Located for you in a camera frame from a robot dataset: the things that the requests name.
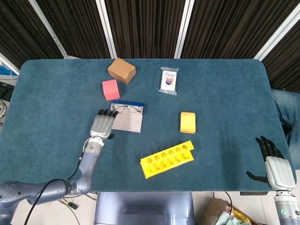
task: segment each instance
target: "plastic packet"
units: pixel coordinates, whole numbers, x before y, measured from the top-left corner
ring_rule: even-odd
[[[166,67],[161,67],[160,69],[163,72],[161,77],[160,89],[158,91],[170,95],[177,95],[175,86],[176,86],[177,73],[179,69],[166,68]]]

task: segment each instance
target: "red cube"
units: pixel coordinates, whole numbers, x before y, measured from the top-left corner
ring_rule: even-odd
[[[106,100],[120,98],[117,80],[103,81],[102,86]]]

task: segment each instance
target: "robotic arm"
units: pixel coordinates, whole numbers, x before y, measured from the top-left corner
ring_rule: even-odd
[[[10,225],[20,201],[43,204],[62,199],[66,195],[84,195],[90,191],[93,171],[103,147],[103,140],[110,139],[111,129],[118,112],[101,109],[90,130],[91,137],[83,146],[77,179],[54,179],[48,183],[28,184],[17,181],[0,183],[0,225]]]
[[[246,174],[253,180],[268,183],[276,191],[274,197],[280,225],[300,225],[300,210],[295,195],[291,190],[296,187],[291,165],[275,144],[261,136],[256,138],[262,157],[266,165],[267,176],[254,176],[247,171]]]

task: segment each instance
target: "tiled floor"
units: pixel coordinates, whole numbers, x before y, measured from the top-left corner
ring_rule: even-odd
[[[5,81],[9,84],[15,84],[16,81]],[[297,172],[297,180],[300,180],[300,170]],[[300,183],[292,191],[300,202]],[[265,196],[240,196],[239,192],[228,192],[232,198],[232,203],[252,219],[259,223],[268,225],[278,225],[276,207],[273,200],[275,192],[269,192]],[[216,192],[216,198],[228,200],[228,196],[224,192]],[[193,192],[195,217],[199,218],[205,210],[206,205],[212,198],[212,192]],[[78,217],[81,225],[92,225],[94,221],[94,210],[96,202],[86,196],[80,196],[70,199],[79,205],[77,210],[73,212]],[[13,225],[23,225],[31,205],[26,201],[19,204],[13,219]],[[38,205],[29,220],[28,225],[76,225],[77,221],[70,209],[59,202],[51,202]]]

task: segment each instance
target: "black curtain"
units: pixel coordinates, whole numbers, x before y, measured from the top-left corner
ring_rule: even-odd
[[[68,55],[110,58],[95,0],[37,0]]]
[[[262,61],[271,87],[300,93],[300,21]]]
[[[27,60],[62,58],[28,0],[0,1],[0,53],[19,69]]]
[[[182,58],[253,58],[299,0],[195,0]]]
[[[106,0],[118,57],[174,58],[185,0]]]

